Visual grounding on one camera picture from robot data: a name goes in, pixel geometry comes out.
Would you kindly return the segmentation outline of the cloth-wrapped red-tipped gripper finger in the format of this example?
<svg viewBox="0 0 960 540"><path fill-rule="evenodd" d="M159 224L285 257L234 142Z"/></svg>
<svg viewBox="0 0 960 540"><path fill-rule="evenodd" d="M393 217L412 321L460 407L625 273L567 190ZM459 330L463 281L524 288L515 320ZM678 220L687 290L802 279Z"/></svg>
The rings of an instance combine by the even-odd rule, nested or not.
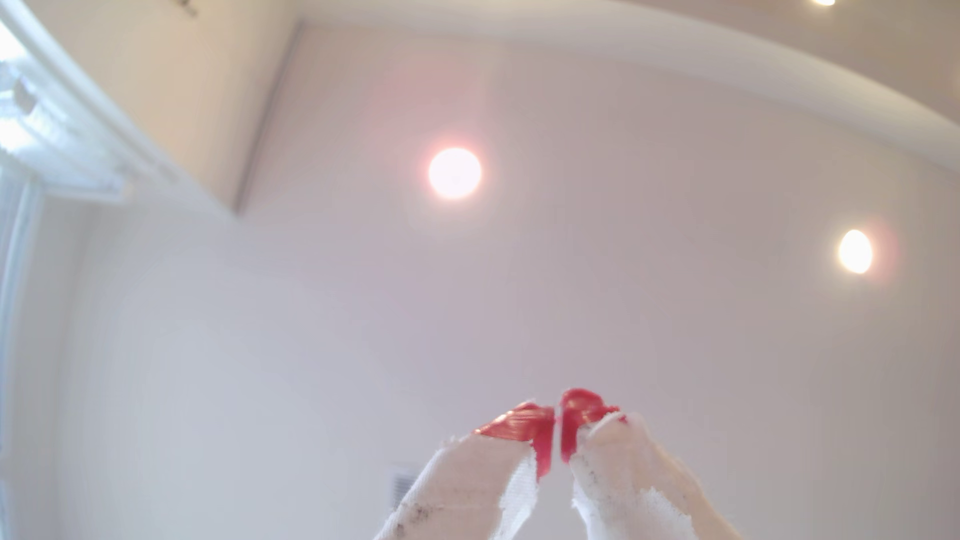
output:
<svg viewBox="0 0 960 540"><path fill-rule="evenodd" d="M375 539L514 539L551 469L556 410L525 401L444 443Z"/></svg>
<svg viewBox="0 0 960 540"><path fill-rule="evenodd" d="M741 539L642 415L583 388L566 390L559 405L560 457L588 539Z"/></svg>

